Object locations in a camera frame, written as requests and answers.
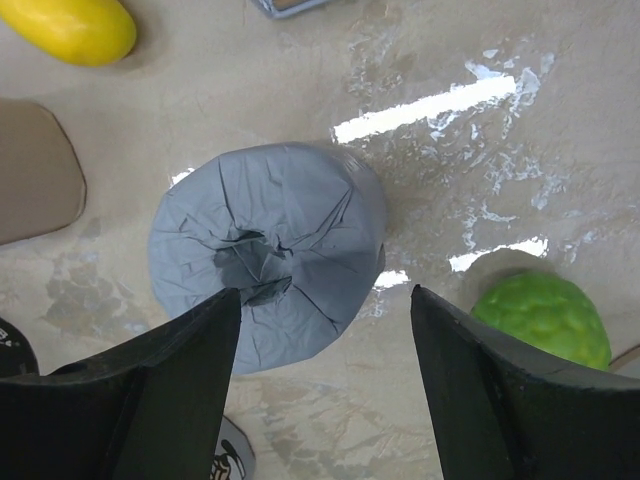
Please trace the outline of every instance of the yellow lemon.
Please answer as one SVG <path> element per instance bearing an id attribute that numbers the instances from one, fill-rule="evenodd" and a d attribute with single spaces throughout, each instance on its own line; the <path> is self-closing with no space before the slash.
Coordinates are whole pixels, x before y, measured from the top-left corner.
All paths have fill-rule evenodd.
<path id="1" fill-rule="evenodd" d="M 0 17 L 63 62 L 99 67 L 125 57 L 136 25 L 117 0 L 0 0 Z"/>

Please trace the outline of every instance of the black round object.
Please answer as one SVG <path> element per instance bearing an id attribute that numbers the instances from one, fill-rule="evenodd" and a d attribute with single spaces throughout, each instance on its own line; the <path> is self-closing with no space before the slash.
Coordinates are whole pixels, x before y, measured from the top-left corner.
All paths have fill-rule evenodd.
<path id="1" fill-rule="evenodd" d="M 38 372 L 38 360 L 27 338 L 0 318 L 0 378 Z"/>

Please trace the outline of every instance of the tan box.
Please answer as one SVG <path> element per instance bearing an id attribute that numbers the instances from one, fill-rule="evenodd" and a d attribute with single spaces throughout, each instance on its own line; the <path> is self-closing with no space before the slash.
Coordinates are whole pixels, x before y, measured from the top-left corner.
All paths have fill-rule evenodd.
<path id="1" fill-rule="evenodd" d="M 55 117 L 32 102 L 0 99 L 0 245 L 66 227 L 86 184 Z"/>

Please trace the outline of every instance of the green fruit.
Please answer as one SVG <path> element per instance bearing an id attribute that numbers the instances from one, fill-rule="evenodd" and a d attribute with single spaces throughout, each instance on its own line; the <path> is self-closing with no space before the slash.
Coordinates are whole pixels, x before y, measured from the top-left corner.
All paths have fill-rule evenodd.
<path id="1" fill-rule="evenodd" d="M 607 370 L 611 345 L 593 302 L 556 275 L 526 272 L 490 289 L 471 315 L 540 350 Z"/>

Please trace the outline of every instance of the gray plastic wrapped roll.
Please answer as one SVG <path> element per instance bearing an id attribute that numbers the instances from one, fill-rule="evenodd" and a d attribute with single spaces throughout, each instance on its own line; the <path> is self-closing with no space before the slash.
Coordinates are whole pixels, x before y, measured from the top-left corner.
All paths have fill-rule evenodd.
<path id="1" fill-rule="evenodd" d="M 236 374 L 306 360 L 345 331 L 384 268 L 386 220 L 378 178 L 346 151 L 287 143 L 227 153 L 162 199 L 153 290 L 171 318 L 240 290 Z"/>

